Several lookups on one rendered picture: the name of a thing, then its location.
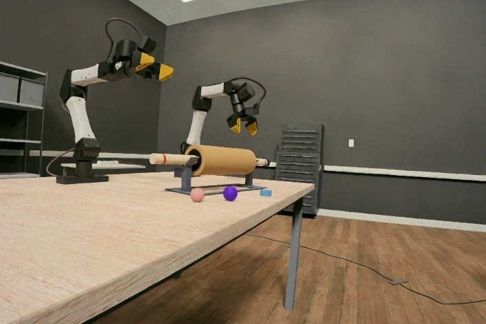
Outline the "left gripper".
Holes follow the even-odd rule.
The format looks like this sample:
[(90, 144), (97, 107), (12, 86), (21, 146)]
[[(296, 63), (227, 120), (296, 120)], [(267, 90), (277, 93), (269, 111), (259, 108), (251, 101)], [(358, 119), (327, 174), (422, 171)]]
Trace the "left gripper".
[(243, 112), (240, 112), (244, 108), (243, 104), (238, 104), (233, 107), (233, 114), (229, 116), (227, 119), (227, 124), (231, 130), (236, 132), (237, 134), (240, 133), (240, 121), (248, 123), (245, 124), (246, 129), (253, 136), (257, 132), (257, 119), (253, 115), (247, 115)]

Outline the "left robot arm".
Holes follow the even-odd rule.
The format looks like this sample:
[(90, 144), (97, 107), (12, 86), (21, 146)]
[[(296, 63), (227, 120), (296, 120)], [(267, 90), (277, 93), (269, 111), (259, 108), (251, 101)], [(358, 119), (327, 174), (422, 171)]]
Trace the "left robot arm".
[[(200, 94), (204, 99), (200, 98)], [(192, 145), (200, 145), (200, 134), (205, 116), (211, 109), (212, 97), (222, 95), (229, 95), (231, 105), (234, 107), (238, 104), (244, 104), (244, 102), (255, 96), (255, 90), (252, 87), (252, 84), (246, 82), (242, 86), (241, 84), (231, 81), (214, 86), (197, 86), (194, 98), (192, 100), (192, 108), (194, 109), (192, 127), (181, 155), (185, 155), (188, 147)], [(259, 104), (257, 103), (254, 104), (253, 108), (243, 108), (240, 112), (247, 115), (259, 115)]]

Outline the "purple ball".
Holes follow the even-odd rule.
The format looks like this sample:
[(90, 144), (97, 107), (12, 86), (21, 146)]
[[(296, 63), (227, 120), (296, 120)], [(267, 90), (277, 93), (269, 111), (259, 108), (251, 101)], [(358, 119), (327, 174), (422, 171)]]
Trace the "purple ball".
[(223, 191), (223, 196), (226, 200), (232, 201), (235, 200), (238, 196), (238, 191), (236, 188), (232, 186), (228, 186)]

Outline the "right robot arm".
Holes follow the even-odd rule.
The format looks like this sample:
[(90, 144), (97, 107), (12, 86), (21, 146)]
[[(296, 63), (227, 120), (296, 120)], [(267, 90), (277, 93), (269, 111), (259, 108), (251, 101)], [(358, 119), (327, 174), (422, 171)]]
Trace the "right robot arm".
[[(74, 176), (56, 176), (56, 179), (76, 181), (109, 178), (106, 175), (92, 174), (93, 162), (91, 160), (96, 160), (100, 154), (100, 147), (92, 133), (86, 114), (85, 101), (87, 98), (88, 84), (96, 82), (117, 82), (124, 78), (131, 78), (127, 75), (125, 66), (130, 60), (130, 57), (132, 57), (132, 51), (137, 50), (148, 55), (148, 52), (152, 53), (154, 51), (156, 43), (147, 36), (143, 36), (138, 45), (132, 40), (120, 40), (116, 44), (112, 63), (104, 61), (88, 69), (66, 70), (59, 95), (60, 99), (63, 100), (69, 109), (76, 134), (75, 151), (72, 156), (72, 159), (77, 160), (76, 173)], [(71, 83), (77, 85), (70, 86)]]

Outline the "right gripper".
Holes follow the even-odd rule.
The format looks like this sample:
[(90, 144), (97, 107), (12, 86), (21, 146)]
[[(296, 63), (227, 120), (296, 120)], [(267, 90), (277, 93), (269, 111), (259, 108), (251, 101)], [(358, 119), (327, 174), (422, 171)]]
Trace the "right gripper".
[(132, 57), (126, 63), (126, 73), (130, 77), (142, 77), (151, 80), (151, 75), (156, 75), (156, 81), (165, 82), (172, 77), (173, 68), (157, 63), (152, 56), (134, 50)]

